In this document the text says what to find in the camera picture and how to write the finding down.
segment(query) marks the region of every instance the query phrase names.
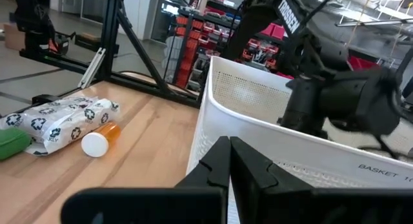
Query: wooden tabletop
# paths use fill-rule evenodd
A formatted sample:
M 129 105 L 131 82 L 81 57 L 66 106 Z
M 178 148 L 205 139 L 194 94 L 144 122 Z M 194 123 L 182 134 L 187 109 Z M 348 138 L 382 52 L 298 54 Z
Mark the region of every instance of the wooden tabletop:
M 173 187 L 184 178 L 197 109 L 107 82 L 78 95 L 121 105 L 117 144 L 97 159 L 75 142 L 44 158 L 0 162 L 0 223 L 60 223 L 62 204 L 83 188 Z

